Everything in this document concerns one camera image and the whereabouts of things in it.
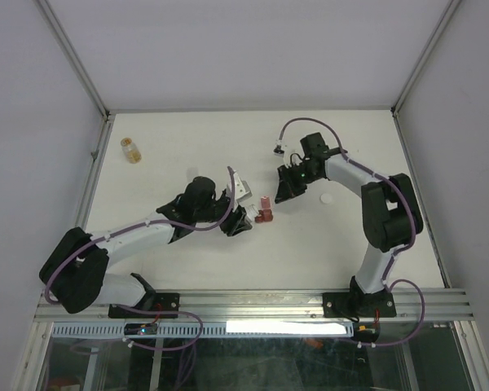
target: white wall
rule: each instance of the white wall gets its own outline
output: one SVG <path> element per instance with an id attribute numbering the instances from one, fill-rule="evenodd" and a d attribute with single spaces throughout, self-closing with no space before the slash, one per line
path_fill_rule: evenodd
<path id="1" fill-rule="evenodd" d="M 489 0 L 463 3 L 401 117 L 441 256 L 489 353 Z"/>
<path id="2" fill-rule="evenodd" d="M 38 270 L 72 223 L 99 125 L 33 2 L 0 1 L 0 391 L 11 387 Z"/>
<path id="3" fill-rule="evenodd" d="M 447 0 L 51 0 L 110 109 L 389 108 Z"/>

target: black cable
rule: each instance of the black cable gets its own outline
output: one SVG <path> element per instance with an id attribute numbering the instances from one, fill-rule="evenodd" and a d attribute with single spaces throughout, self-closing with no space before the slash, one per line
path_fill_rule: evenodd
<path id="1" fill-rule="evenodd" d="M 347 316 L 346 314 L 344 314 L 342 311 L 340 311 L 336 306 L 333 307 L 333 312 L 336 312 L 337 314 L 339 314 L 342 318 L 344 319 L 348 319 L 349 321 L 353 322 L 353 323 L 358 323 L 360 322 L 360 318 L 358 316 L 352 316 L 352 317 L 349 317 Z"/>
<path id="2" fill-rule="evenodd" d="M 304 159 L 301 158 L 301 155 L 299 155 L 298 153 L 294 152 L 293 154 L 290 155 L 290 164 L 291 165 L 294 165 L 293 164 L 293 155 L 297 156 L 300 161 L 304 161 Z"/>

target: glass panel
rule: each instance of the glass panel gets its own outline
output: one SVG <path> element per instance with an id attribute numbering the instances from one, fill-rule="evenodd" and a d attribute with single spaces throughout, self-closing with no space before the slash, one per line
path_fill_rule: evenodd
<path id="1" fill-rule="evenodd" d="M 381 334 L 398 339 L 413 327 L 383 323 Z M 188 341 L 138 340 L 160 347 Z M 428 323 L 409 344 L 390 348 L 326 338 L 207 338 L 157 354 L 121 340 L 53 338 L 48 352 L 38 390 L 471 390 L 452 329 Z"/>

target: robotic arm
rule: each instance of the robotic arm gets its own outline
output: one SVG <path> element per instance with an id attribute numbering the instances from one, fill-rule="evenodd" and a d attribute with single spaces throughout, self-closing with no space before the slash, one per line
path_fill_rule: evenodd
<path id="1" fill-rule="evenodd" d="M 236 178 L 239 181 L 235 173 L 232 176 L 234 181 Z M 227 236 L 252 228 L 243 207 L 237 205 L 229 210 L 233 203 L 226 190 L 218 200 L 215 194 L 215 183 L 211 179 L 197 177 L 184 193 L 143 220 L 116 230 L 90 234 L 80 227 L 73 228 L 42 267 L 40 279 L 48 284 L 57 269 L 79 248 L 86 246 L 52 282 L 51 291 L 62 306 L 70 314 L 92 304 L 121 304 L 150 310 L 156 303 L 155 290 L 140 275 L 112 275 L 107 273 L 108 267 L 144 249 L 178 241 L 190 234 L 195 229 L 190 227 L 198 222 L 224 219 L 219 228 Z"/>
<path id="2" fill-rule="evenodd" d="M 384 309 L 382 316 L 396 316 L 393 297 L 385 285 L 394 264 L 396 250 L 408 244 L 412 237 L 410 220 L 403 202 L 384 181 L 352 165 L 341 154 L 340 148 L 329 149 L 320 133 L 301 140 L 304 157 L 298 165 L 277 169 L 279 187 L 275 196 L 278 204 L 306 191 L 307 185 L 326 178 L 338 182 L 362 200 L 363 229 L 368 249 L 360 270 L 350 281 L 347 295 L 337 294 L 332 308 L 336 315 L 359 318 L 371 317 L 375 309 Z M 412 212 L 416 233 L 423 229 L 423 221 L 410 178 L 405 174 L 390 177 L 400 190 Z M 389 209 L 388 203 L 396 203 Z"/>

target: small glass jar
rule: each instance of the small glass jar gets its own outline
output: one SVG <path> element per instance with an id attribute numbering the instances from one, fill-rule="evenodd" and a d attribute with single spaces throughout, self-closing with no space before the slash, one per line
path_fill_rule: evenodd
<path id="1" fill-rule="evenodd" d="M 121 149 L 130 163 L 138 163 L 141 160 L 141 153 L 131 138 L 126 137 L 121 140 Z"/>

